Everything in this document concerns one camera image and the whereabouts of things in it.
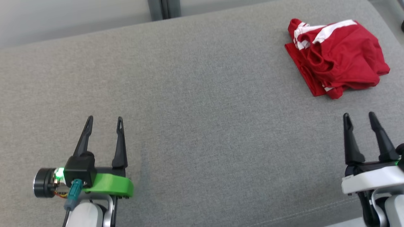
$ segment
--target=gray couch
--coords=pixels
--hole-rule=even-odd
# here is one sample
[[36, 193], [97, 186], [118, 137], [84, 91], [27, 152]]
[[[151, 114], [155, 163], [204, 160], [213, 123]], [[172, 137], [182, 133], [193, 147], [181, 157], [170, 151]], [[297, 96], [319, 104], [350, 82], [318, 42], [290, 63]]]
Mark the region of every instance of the gray couch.
[[[284, 49], [291, 18], [355, 19], [390, 74], [338, 100], [313, 97]], [[109, 166], [122, 116], [127, 175], [117, 226], [325, 226], [360, 217], [341, 192], [342, 115], [367, 160], [374, 111], [404, 141], [404, 52], [366, 0], [280, 0], [0, 51], [1, 226], [61, 226], [63, 200], [38, 199], [40, 167], [64, 166], [87, 116]]]

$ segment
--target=green gripper part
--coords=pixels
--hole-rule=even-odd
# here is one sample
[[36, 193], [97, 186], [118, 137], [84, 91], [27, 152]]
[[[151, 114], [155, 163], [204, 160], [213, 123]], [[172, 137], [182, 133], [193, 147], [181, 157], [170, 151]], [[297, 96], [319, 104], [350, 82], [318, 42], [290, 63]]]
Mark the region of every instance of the green gripper part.
[[122, 197], [133, 196], [133, 183], [129, 178], [109, 173], [97, 173], [93, 186], [83, 188], [84, 192], [95, 192]]

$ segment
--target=white stripe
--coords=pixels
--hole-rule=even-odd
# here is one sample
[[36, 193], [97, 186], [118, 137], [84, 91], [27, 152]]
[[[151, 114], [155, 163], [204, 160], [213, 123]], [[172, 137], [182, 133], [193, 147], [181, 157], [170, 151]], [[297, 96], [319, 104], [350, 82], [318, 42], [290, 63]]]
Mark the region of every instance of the white stripe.
[[324, 84], [322, 84], [322, 86], [323, 86], [323, 88], [324, 88], [324, 90], [327, 92], [327, 91], [329, 91], [329, 90], [332, 90], [332, 89], [334, 89], [334, 88], [329, 88], [329, 87], [326, 87], [326, 86], [324, 86]]
[[310, 26], [309, 24], [301, 22], [297, 26], [297, 29], [294, 31], [295, 38], [294, 38], [293, 41], [294, 41], [294, 43], [296, 45], [296, 48], [298, 48], [299, 50], [302, 50], [302, 49], [308, 48], [310, 46], [310, 43], [308, 41], [306, 41], [306, 40], [304, 40], [302, 42], [297, 41], [297, 37], [299, 35], [304, 34], [306, 32], [309, 32], [309, 31], [313, 31], [313, 30], [322, 28], [322, 27], [325, 27], [325, 25]]
[[322, 43], [322, 42], [324, 42], [324, 40], [329, 38], [331, 36], [331, 34], [334, 32], [334, 30], [336, 30], [337, 28], [347, 27], [350, 25], [357, 25], [357, 23], [354, 22], [353, 20], [345, 20], [345, 21], [341, 21], [341, 22], [326, 26], [325, 28], [321, 29], [321, 31], [317, 34], [313, 43], [317, 43], [317, 42]]

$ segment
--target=red cloth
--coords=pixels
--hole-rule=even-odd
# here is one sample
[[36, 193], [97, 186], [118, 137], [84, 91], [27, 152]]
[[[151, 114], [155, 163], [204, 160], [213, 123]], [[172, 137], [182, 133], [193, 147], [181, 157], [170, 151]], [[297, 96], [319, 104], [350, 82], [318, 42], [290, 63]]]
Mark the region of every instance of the red cloth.
[[314, 96], [376, 86], [389, 73], [378, 39], [356, 21], [310, 26], [292, 19], [285, 45]]

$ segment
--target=gray wall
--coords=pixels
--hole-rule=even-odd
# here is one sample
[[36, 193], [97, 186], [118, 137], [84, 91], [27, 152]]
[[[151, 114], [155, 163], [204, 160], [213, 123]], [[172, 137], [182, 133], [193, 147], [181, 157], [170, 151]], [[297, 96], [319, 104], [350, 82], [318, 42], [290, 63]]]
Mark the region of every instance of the gray wall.
[[151, 20], [147, 0], [2, 0], [0, 48]]
[[274, 0], [180, 0], [181, 15], [190, 16], [270, 1]]

